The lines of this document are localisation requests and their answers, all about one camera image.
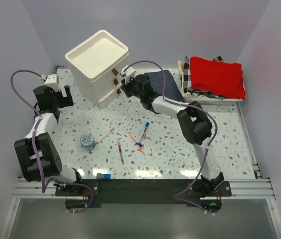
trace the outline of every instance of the black metal base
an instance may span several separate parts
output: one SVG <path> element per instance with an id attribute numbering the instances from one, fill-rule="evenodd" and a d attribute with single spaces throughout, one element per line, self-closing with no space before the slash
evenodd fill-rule
<path id="1" fill-rule="evenodd" d="M 212 179 L 211 181 L 207 180 L 203 175 L 201 175 L 201 179 L 205 187 L 213 191 L 224 181 L 224 176 L 223 173 L 220 172 L 219 176 L 217 176 L 215 179 Z"/>
<path id="2" fill-rule="evenodd" d="M 114 204 L 183 204 L 184 202 L 173 199 L 173 196 L 181 192 L 192 182 L 191 179 L 114 179 L 111 181 L 98 181 L 96 179 L 83 179 L 83 183 L 89 186 L 93 191 L 93 203 L 91 207 L 98 208 L 104 203 Z M 70 186 L 65 189 L 56 189 L 56 196 L 83 196 L 82 191 L 71 191 Z M 198 192 L 194 189 L 184 193 L 181 198 L 190 200 L 199 205 L 211 204 L 210 208 L 218 208 L 217 200 L 200 201 L 200 197 L 219 196 L 221 191 L 222 197 L 232 196 L 230 184 L 224 181 L 214 192 Z M 84 207 L 83 200 L 67 199 L 67 208 Z"/>

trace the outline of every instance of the white plastic bin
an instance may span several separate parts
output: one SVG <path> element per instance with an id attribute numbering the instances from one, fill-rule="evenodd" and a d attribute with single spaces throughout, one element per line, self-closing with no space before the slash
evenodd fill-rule
<path id="1" fill-rule="evenodd" d="M 129 64 L 129 50 L 109 32 L 97 32 L 65 58 L 83 96 L 102 109 L 118 97 L 112 69 L 120 72 Z"/>
<path id="2" fill-rule="evenodd" d="M 183 65 L 184 63 L 182 61 L 178 61 L 178 70 L 179 70 L 179 77 L 177 79 L 175 79 L 175 82 L 178 82 L 178 86 L 179 86 L 179 91 L 182 92 L 181 89 L 181 80 L 184 77 L 184 70 L 183 70 Z M 192 95 L 190 95 L 190 97 L 188 97 L 186 94 L 182 94 L 185 102 L 191 103 L 193 101 L 198 101 L 201 104 L 205 104 L 205 105 L 231 105 L 234 102 L 237 101 L 243 101 L 243 99 L 228 99 L 228 98 L 224 98 L 224 99 L 215 99 L 215 98 L 202 98 L 202 97 L 194 97 Z"/>

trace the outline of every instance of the dark blue cloth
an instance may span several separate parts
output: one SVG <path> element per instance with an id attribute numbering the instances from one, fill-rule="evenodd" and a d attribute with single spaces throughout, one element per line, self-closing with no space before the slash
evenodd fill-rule
<path id="1" fill-rule="evenodd" d="M 164 70 L 164 73 L 166 75 L 165 96 L 171 100 L 185 102 L 170 71 Z M 146 72 L 145 75 L 149 77 L 152 89 L 162 94 L 162 88 L 164 86 L 164 75 L 162 72 Z"/>

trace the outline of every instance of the folded fabric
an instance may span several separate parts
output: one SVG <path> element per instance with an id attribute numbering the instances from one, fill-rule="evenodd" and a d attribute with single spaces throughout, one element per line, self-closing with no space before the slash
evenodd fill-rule
<path id="1" fill-rule="evenodd" d="M 190 59 L 190 71 L 192 88 L 245 100 L 241 64 L 208 61 L 194 56 Z"/>
<path id="2" fill-rule="evenodd" d="M 165 96 L 171 100 L 185 102 L 185 99 L 181 95 L 170 71 L 164 70 L 164 73 L 166 76 Z M 145 75 L 149 77 L 152 89 L 155 92 L 162 94 L 162 89 L 164 86 L 164 75 L 162 72 L 147 72 Z"/>
<path id="3" fill-rule="evenodd" d="M 178 70 L 180 74 L 180 92 L 184 98 L 190 98 L 190 92 L 184 92 L 184 63 L 182 61 L 178 61 Z"/>
<path id="4" fill-rule="evenodd" d="M 223 59 L 221 56 L 218 56 L 213 59 L 213 61 L 221 61 L 223 62 Z M 191 72 L 190 72 L 190 59 L 188 57 L 185 57 L 185 62 L 183 66 L 183 83 L 181 84 L 181 90 L 183 93 L 187 93 L 188 89 L 192 88 L 191 83 Z"/>

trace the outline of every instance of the white square container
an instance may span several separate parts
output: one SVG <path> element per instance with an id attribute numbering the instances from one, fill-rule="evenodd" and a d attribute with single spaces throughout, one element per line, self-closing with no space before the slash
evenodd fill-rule
<path id="1" fill-rule="evenodd" d="M 109 32 L 97 32 L 65 58 L 80 92 L 95 105 L 103 109 L 118 97 L 112 69 L 120 72 L 129 64 L 129 50 Z"/>

